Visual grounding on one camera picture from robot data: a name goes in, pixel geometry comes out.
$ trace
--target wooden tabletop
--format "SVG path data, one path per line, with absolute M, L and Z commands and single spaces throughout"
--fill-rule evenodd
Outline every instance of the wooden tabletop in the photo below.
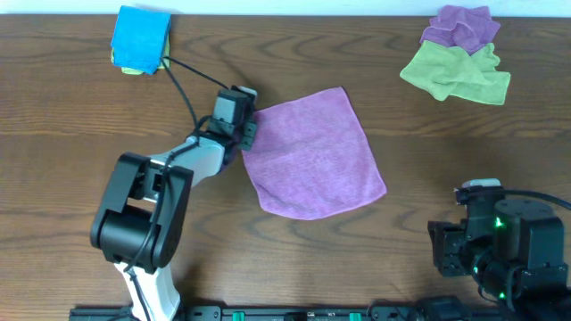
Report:
M 110 63 L 115 16 L 0 16 L 0 320 L 62 320 L 130 303 L 89 229 L 119 155 L 165 152 L 192 120 L 165 72 Z M 477 177 L 571 199 L 571 21 L 499 19 L 504 106 L 437 102 L 399 78 L 428 18 L 173 17 L 171 55 L 260 93 L 259 108 L 343 86 L 388 186 L 381 200 L 296 221 L 260 209 L 239 158 L 193 192 L 172 260 L 185 302 L 368 305 L 453 294 L 428 220 L 458 222 Z M 218 88 L 173 67 L 199 115 Z M 571 215 L 556 209 L 569 230 Z M 567 260 L 571 235 L 567 232 Z

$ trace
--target purple towel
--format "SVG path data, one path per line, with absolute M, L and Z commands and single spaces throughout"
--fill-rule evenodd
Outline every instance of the purple towel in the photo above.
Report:
M 459 46 L 473 54 L 491 43 L 498 29 L 500 23 L 492 21 L 487 6 L 467 9 L 445 5 L 438 16 L 430 19 L 430 27 L 422 33 L 420 43 L 429 40 L 446 47 Z
M 244 165 L 260 206 L 287 218 L 319 219 L 386 193 L 367 137 L 341 87 L 254 115 L 258 131 Z

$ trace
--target cloth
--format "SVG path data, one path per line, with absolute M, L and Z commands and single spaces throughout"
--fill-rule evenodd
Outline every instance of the cloth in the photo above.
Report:
M 509 72 L 496 71 L 500 58 L 488 44 L 471 57 L 460 47 L 447 48 L 425 41 L 401 78 L 429 92 L 436 100 L 449 95 L 478 103 L 502 105 L 508 91 Z
M 121 6 L 111 47 L 114 65 L 153 74 L 161 63 L 170 14 Z
M 500 26 L 492 20 L 487 6 L 467 9 L 445 5 L 438 16 L 430 19 L 430 27 L 422 33 L 420 43 L 429 40 L 447 47 L 459 46 L 473 54 L 493 41 Z
M 260 206 L 287 218 L 326 218 L 386 193 L 365 133 L 341 87 L 257 111 L 244 165 Z
M 162 52 L 162 56 L 168 56 L 170 54 L 170 41 L 169 38 L 167 37 L 167 43 L 164 45 L 164 51 Z M 167 68 L 170 68 L 170 60 L 168 59 L 164 59 L 164 64 L 167 65 Z M 111 49 L 111 63 L 115 62 L 115 52 L 113 51 L 113 48 Z M 164 69 L 164 65 L 159 64 L 159 67 L 157 69 Z M 136 69 L 132 69 L 129 67 L 121 67 L 121 72 L 123 72 L 124 74 L 127 75 L 134 75 L 134 76 L 138 76 L 138 75 L 142 75 L 144 73 L 144 71 L 142 70 L 136 70 Z

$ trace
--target green light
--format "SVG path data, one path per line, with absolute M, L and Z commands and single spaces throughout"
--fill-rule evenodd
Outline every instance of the green light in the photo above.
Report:
M 501 221 L 500 218 L 496 218 L 496 227 L 502 227 L 503 226 L 503 222 Z

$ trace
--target green cloth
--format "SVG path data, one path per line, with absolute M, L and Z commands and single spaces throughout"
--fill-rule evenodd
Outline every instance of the green cloth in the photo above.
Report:
M 162 56 L 168 57 L 169 54 L 170 54 L 170 43 L 169 43 L 169 36 L 167 36 L 167 41 L 164 44 L 164 50 L 162 51 Z M 115 61 L 115 52 L 114 52 L 113 48 L 111 48 L 111 63 L 114 63 L 114 61 Z M 170 60 L 164 59 L 164 64 L 167 65 L 167 68 L 170 68 Z M 164 69 L 164 66 L 162 65 L 162 63 L 159 64 L 159 67 L 157 69 Z M 138 75 L 143 74 L 142 70 L 136 70 L 136 69 L 132 69 L 129 67 L 121 67 L 121 71 L 124 74 L 134 75 L 134 76 L 138 76 Z
M 477 103 L 502 105 L 508 91 L 509 72 L 496 71 L 500 58 L 487 44 L 472 56 L 457 46 L 447 48 L 425 41 L 401 78 L 443 101 L 455 95 Z

